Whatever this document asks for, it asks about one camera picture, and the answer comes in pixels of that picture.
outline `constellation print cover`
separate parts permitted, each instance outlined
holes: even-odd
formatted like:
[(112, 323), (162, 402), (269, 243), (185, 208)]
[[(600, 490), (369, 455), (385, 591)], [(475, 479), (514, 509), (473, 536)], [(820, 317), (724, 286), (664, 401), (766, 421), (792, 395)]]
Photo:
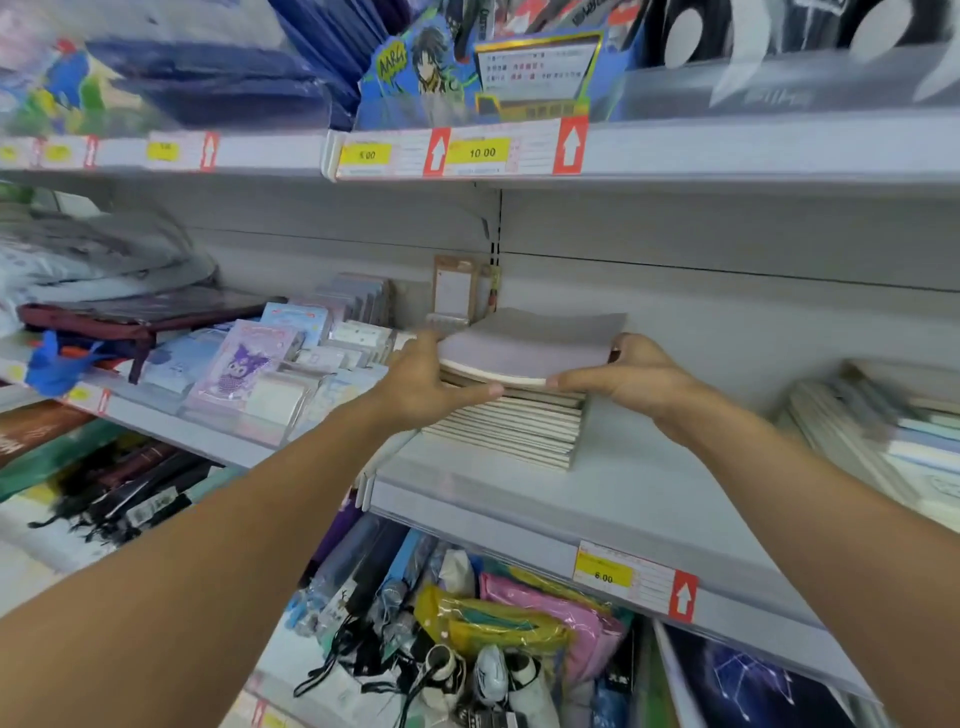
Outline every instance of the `constellation print cover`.
[(667, 633), (710, 728), (853, 728), (820, 683), (679, 629)]
[(302, 340), (303, 333), (294, 328), (238, 321), (203, 377), (190, 390), (188, 400), (244, 411), (257, 379), (266, 372), (275, 372)]

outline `stack of notebooks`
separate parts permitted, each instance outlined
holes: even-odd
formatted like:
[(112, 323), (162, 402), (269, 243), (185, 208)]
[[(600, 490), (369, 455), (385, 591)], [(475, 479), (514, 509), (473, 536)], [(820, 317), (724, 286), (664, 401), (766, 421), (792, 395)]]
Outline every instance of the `stack of notebooks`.
[(852, 360), (804, 381), (778, 425), (908, 508), (960, 532), (960, 373)]
[(428, 427), (432, 435), (493, 449), (547, 468), (568, 470), (580, 437), (586, 396), (546, 391), (549, 376), (599, 366), (624, 314), (541, 316), (503, 308), (440, 345), (449, 386), (500, 382), (506, 395), (467, 407)]

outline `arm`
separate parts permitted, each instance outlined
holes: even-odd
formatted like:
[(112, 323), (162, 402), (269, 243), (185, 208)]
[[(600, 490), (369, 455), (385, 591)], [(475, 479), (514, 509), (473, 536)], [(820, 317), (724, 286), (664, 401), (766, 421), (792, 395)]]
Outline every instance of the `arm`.
[(422, 334), (298, 441), (0, 619), (4, 725), (217, 726), (376, 450), (502, 394), (443, 387), (439, 372)]
[(649, 415), (709, 468), (904, 728), (960, 713), (960, 536), (900, 506), (697, 381), (649, 339), (553, 384)]

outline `hand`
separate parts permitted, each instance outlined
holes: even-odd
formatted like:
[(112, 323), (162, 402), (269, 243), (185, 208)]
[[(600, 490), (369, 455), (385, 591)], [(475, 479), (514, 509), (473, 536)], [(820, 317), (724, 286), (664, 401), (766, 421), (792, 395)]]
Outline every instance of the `hand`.
[(638, 333), (622, 333), (613, 342), (620, 356), (613, 364), (574, 369), (550, 377), (548, 386), (561, 392), (605, 395), (617, 404), (647, 415), (668, 437), (667, 416), (682, 395), (709, 391), (682, 369), (660, 346)]
[(370, 395), (382, 402), (383, 411), (397, 432), (427, 427), (451, 412), (472, 404), (499, 399), (502, 384), (451, 387), (440, 381), (440, 359), (435, 331), (420, 331), (390, 363), (390, 372)]

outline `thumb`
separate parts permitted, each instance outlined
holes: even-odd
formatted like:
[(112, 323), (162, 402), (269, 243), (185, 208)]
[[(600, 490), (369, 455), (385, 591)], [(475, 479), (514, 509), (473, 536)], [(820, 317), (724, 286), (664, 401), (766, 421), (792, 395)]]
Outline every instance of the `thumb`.
[(502, 384), (475, 384), (469, 387), (450, 392), (451, 403), (454, 409), (461, 407), (470, 407), (474, 404), (485, 404), (489, 401), (499, 400), (503, 397)]
[(561, 392), (594, 392), (608, 395), (614, 389), (615, 370), (612, 365), (571, 369), (546, 380), (550, 389)]

